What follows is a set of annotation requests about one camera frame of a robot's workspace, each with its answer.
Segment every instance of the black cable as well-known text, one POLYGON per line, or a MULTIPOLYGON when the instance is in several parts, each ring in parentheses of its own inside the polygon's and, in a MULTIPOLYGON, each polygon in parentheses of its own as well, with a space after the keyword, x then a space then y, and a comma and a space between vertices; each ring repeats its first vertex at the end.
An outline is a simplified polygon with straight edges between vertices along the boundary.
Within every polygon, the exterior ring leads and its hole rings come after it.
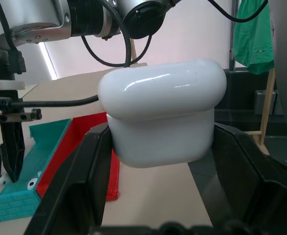
POLYGON ((254 19, 255 17, 257 17, 260 12, 265 8, 265 6, 267 5, 268 3, 268 0, 264 0, 264 2, 262 3, 262 5, 260 6, 259 9, 257 9, 257 11, 251 15, 250 17, 248 18, 245 18, 245 19, 239 19, 239 18, 236 18, 236 17, 233 17, 231 15, 229 15, 224 9, 222 9, 221 6, 219 6, 215 0, 208 0, 217 10, 219 10, 225 17, 227 17, 229 20, 231 21, 234 21, 234 22, 237 22, 237 23, 245 23, 245 22, 248 22, 248 21, 251 21, 252 19, 254 19))
MULTIPOLYGON (((119 16, 119 14, 115 11, 115 9, 106 1, 106 0, 98 0, 106 9, 109 11, 116 22, 118 23, 120 30, 124 36, 125 45, 126 45, 126 60, 125 67, 130 67, 132 60, 132 45, 130 43, 130 37, 127 31, 126 26, 123 23, 123 20, 119 16)), ((30 102, 13 102, 4 104, 3 108, 10 109, 19 109, 19 108, 30 108, 30 107, 73 107, 73 106, 81 106, 90 103, 94 103, 99 100, 97 95, 79 100, 70 100, 70 101, 30 101, 30 102)))
MULTIPOLYGON (((109 67, 114 67, 114 68, 124 67, 124 66, 125 66, 125 64, 112 64, 112 63, 109 63, 109 62, 106 62, 106 61, 100 59, 100 58, 93 52, 93 50, 90 48, 90 46, 89 46, 89 44, 88 44, 88 42, 87 42, 85 36, 81 36, 81 38, 82 38, 82 40, 83 40, 83 42, 84 42, 84 44, 85 44, 85 47, 87 48, 87 50, 89 51, 89 53, 93 56, 93 58, 94 58, 96 61, 100 62, 100 63, 103 64, 103 65, 106 65, 106 66, 109 66, 109 67)), ((150 36, 148 37, 147 44, 146 44, 146 46, 144 47, 142 53, 141 53, 137 58, 135 58, 134 60, 132 60, 132 61, 131 61, 131 64, 135 64, 135 63, 137 63, 139 60, 142 59, 142 57, 145 55, 145 53, 147 53, 147 51, 148 51, 148 49, 149 49, 149 46, 150 46, 150 44, 151 44, 151 40, 152 40, 152 35, 150 35, 150 36)))
POLYGON ((10 47, 11 50, 17 50, 14 45, 12 35, 11 35, 11 29, 10 29, 10 26, 8 25, 7 18, 5 16, 1 3, 0 3, 0 22, 2 24, 5 39, 7 41, 8 46, 10 47))

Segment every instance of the green cloth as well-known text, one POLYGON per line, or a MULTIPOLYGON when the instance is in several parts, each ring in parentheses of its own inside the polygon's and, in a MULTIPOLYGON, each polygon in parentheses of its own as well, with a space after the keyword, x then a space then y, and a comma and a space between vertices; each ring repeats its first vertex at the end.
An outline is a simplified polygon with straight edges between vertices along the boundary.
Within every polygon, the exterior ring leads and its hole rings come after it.
MULTIPOLYGON (((251 16, 264 0, 242 0, 237 18, 251 16)), ((269 6, 253 20, 236 23, 234 32, 235 60, 254 74, 267 72, 274 67, 269 6)))

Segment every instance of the white wall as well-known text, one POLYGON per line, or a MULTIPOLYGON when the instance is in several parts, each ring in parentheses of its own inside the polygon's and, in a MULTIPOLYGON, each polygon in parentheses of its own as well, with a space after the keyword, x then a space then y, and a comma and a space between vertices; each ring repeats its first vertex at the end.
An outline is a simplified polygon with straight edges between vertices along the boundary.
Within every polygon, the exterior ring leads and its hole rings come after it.
MULTIPOLYGON (((216 1, 227 12, 231 11, 231 0, 216 1)), ((87 39, 100 58, 112 63, 124 62, 125 46, 121 35, 107 42, 93 36, 87 39)), ((207 0, 183 0, 167 13, 162 28, 153 36, 141 61, 156 65, 210 58, 228 68, 229 40, 230 21, 207 0)), ((146 39, 135 41, 137 54, 145 43, 146 39)), ((49 42, 46 47, 59 78, 107 69, 89 55, 80 37, 49 42)))
POLYGON ((22 75, 15 75, 18 81, 24 81, 26 85, 40 84, 51 80, 51 75, 46 66, 44 57, 39 45, 25 44, 18 47, 24 57, 27 72, 22 75))

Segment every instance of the red tray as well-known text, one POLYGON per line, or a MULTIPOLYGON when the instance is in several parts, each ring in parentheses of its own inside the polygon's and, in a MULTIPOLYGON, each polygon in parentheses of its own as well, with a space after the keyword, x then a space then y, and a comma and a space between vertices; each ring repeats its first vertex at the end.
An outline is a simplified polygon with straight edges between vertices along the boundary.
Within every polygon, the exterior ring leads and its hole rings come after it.
MULTIPOLYGON (((76 117, 72 120, 49 165, 44 171, 41 180, 37 185, 36 190, 41 198, 43 198, 58 168, 70 155, 70 153, 80 144, 87 131, 89 131, 94 126, 105 122, 107 122, 106 113, 76 117)), ((118 178, 119 160, 114 151, 112 151, 110 181, 106 201, 113 201, 118 198, 118 178)))

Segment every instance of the teal tray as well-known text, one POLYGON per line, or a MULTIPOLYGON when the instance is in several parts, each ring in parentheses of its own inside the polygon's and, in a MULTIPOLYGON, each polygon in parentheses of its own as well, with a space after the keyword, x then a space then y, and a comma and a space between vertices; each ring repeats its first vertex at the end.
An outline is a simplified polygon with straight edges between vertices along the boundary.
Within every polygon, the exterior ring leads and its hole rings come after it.
POLYGON ((34 214, 41 198, 36 192, 42 174, 69 127, 71 120, 61 120, 30 127, 34 147, 24 159, 20 179, 5 184, 0 193, 0 222, 29 217, 34 214))

